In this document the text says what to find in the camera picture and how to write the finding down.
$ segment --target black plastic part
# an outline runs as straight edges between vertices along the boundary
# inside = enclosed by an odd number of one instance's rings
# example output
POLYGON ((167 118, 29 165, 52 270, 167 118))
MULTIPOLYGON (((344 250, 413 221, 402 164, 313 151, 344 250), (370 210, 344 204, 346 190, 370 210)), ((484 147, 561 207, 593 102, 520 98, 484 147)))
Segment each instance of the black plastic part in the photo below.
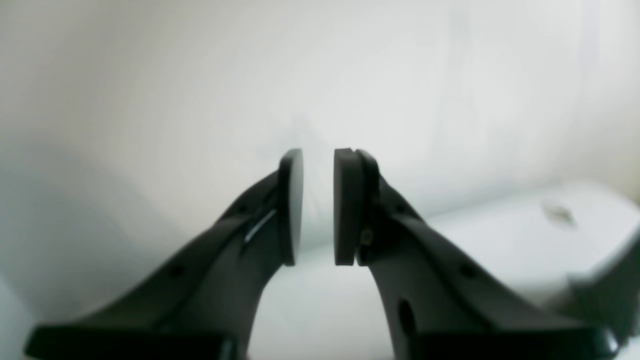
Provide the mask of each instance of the black plastic part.
POLYGON ((303 189, 302 151, 293 149, 280 161, 278 170, 278 231, 282 249, 282 261, 293 266, 300 247, 303 189))
POLYGON ((586 323, 611 328, 625 344, 640 333, 640 228, 611 263, 592 278, 573 281, 569 294, 549 308, 586 323))
POLYGON ((26 354, 42 360, 246 358, 262 289, 300 240, 302 155, 245 191, 119 301, 67 325, 40 325, 26 354))
POLYGON ((348 151, 336 150, 334 157, 340 170, 334 174, 334 197, 342 210, 335 214, 340 225, 335 261, 352 265, 353 260, 345 260, 359 254, 361 265, 371 270, 397 360, 615 356, 617 345, 608 329, 543 312, 522 300, 425 224, 379 175, 372 157, 348 151), (346 202, 354 193, 360 195, 346 202))

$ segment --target hole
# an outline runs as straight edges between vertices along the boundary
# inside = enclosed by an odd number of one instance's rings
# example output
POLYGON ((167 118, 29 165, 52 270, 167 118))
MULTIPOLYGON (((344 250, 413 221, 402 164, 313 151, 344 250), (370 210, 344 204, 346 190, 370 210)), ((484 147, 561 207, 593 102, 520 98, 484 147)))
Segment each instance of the hole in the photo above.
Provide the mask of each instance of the hole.
POLYGON ((413 310, 411 305, 406 300, 400 301, 399 308, 400 325, 406 335, 415 334, 415 318, 413 317, 413 310))
POLYGON ((169 277, 173 277, 174 279, 182 276, 183 274, 184 274, 184 266, 182 265, 175 265, 169 271, 169 277))
POLYGON ((476 270, 468 264, 464 264, 460 267, 460 273, 462 274, 462 276, 469 279, 473 279, 476 277, 476 270))

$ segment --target black plastic arm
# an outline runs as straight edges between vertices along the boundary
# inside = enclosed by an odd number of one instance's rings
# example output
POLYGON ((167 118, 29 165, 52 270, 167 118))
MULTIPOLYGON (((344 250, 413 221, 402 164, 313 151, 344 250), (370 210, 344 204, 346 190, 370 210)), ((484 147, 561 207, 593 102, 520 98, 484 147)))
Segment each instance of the black plastic arm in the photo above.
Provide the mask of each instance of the black plastic arm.
POLYGON ((590 279, 573 281, 570 293, 549 308, 587 323, 609 326, 620 344, 640 333, 640 229, 611 263, 590 279))
POLYGON ((610 359, 607 328, 530 305, 431 229, 364 151, 334 157, 337 265, 378 285, 397 360, 610 359))
POLYGON ((26 354, 43 360, 246 358, 260 295, 300 241, 303 163, 278 171, 119 301, 67 325, 40 325, 26 354))

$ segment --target black rubber pad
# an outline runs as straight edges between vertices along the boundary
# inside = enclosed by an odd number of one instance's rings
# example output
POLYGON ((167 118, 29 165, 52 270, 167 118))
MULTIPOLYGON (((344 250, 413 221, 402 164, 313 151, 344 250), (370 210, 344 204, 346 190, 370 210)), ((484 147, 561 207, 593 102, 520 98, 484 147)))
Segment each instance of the black rubber pad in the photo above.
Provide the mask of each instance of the black rubber pad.
POLYGON ((278 232, 282 261, 295 265, 300 247, 304 169, 302 150, 289 150, 278 169, 278 232))
POLYGON ((333 249, 336 265, 353 265, 362 226, 364 173, 351 149, 333 153, 333 249))

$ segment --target circular disc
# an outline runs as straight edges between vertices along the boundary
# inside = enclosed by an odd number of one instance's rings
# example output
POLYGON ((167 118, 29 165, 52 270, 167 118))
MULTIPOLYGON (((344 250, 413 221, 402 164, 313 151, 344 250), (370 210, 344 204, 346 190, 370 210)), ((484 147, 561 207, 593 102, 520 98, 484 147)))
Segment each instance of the circular disc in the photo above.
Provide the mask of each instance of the circular disc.
POLYGON ((282 261, 295 265, 300 247, 304 169, 302 150, 289 150, 278 169, 278 235, 282 261))
POLYGON ((364 199, 362 161, 351 149, 333 153, 333 249, 336 265, 353 265, 364 199))

